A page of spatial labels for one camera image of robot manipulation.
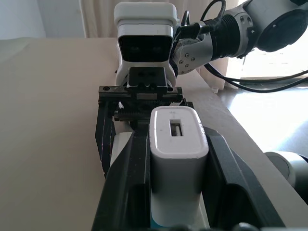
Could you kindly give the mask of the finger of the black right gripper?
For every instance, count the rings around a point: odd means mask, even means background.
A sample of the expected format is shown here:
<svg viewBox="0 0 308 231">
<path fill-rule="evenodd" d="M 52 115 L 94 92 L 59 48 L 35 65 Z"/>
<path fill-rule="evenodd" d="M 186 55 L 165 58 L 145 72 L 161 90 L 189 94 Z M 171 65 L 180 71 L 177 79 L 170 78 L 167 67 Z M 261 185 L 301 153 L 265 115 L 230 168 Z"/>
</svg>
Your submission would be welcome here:
<svg viewBox="0 0 308 231">
<path fill-rule="evenodd" d="M 187 107 L 190 107 L 190 108 L 194 109 L 193 102 L 187 101 L 186 98 L 183 98 L 183 99 L 181 100 L 179 106 L 187 106 Z"/>
<path fill-rule="evenodd" d="M 116 130 L 114 122 L 109 116 L 109 102 L 99 100 L 98 105 L 95 140 L 104 177 L 106 178 L 110 168 Z"/>
</svg>

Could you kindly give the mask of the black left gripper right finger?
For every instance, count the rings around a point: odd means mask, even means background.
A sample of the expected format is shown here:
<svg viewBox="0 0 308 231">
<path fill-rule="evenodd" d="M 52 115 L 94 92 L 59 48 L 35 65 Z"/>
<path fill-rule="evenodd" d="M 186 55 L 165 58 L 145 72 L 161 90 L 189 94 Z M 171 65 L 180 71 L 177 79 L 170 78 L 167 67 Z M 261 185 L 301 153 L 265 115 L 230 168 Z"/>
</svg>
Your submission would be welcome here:
<svg viewBox="0 0 308 231">
<path fill-rule="evenodd" d="M 211 228 L 231 230 L 240 223 L 256 228 L 284 227 L 248 164 L 217 131 L 204 128 L 209 144 L 203 176 L 203 200 Z"/>
</svg>

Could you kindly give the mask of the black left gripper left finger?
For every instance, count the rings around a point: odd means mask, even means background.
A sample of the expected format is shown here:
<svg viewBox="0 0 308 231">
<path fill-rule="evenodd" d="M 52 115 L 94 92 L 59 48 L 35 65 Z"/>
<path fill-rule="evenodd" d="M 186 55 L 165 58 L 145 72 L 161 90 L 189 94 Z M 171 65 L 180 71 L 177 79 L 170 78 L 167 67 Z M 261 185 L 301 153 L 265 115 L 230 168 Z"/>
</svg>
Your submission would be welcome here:
<svg viewBox="0 0 308 231">
<path fill-rule="evenodd" d="M 150 161 L 146 131 L 132 133 L 107 173 L 92 231 L 150 229 Z"/>
</svg>

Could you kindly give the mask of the white USB charger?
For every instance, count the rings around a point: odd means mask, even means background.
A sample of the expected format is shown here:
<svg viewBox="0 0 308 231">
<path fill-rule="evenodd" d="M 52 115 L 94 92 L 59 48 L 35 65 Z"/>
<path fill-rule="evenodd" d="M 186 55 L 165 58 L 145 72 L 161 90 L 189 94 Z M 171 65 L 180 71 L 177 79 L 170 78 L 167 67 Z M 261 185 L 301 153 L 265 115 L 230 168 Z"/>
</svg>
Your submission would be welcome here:
<svg viewBox="0 0 308 231">
<path fill-rule="evenodd" d="M 160 106 L 151 112 L 151 215 L 162 227 L 192 225 L 209 145 L 197 112 Z"/>
</svg>

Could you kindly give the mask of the silver robot body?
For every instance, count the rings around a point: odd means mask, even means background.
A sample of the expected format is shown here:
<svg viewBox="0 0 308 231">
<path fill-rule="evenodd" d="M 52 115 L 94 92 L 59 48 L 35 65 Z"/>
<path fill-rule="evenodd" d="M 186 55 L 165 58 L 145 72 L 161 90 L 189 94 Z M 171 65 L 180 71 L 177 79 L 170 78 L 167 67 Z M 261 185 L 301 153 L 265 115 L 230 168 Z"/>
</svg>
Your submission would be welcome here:
<svg viewBox="0 0 308 231">
<path fill-rule="evenodd" d="M 285 151 L 265 155 L 297 192 L 308 192 L 308 162 L 302 156 Z"/>
</svg>

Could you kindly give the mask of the beige curtain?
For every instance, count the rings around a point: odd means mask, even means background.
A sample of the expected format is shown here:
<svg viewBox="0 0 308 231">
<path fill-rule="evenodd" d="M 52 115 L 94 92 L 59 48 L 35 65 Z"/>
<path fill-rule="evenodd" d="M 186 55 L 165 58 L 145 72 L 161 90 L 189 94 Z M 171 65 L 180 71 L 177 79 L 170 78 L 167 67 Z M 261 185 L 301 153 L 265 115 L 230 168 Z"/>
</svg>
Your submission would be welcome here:
<svg viewBox="0 0 308 231">
<path fill-rule="evenodd" d="M 116 38 L 117 27 L 114 22 L 114 8 L 122 2 L 169 2 L 177 9 L 177 16 L 182 19 L 186 10 L 190 13 L 190 23 L 199 21 L 204 10 L 212 0 L 80 0 L 82 17 L 84 22 L 85 34 L 87 38 Z M 226 9 L 238 6 L 239 0 L 226 0 Z M 214 18 L 220 9 L 221 3 L 215 3 L 206 14 L 206 19 Z M 227 73 L 228 58 L 212 61 L 215 67 L 224 76 Z M 203 66 L 196 68 L 203 80 L 211 88 L 223 90 L 229 86 L 223 79 L 219 79 L 210 74 Z"/>
</svg>

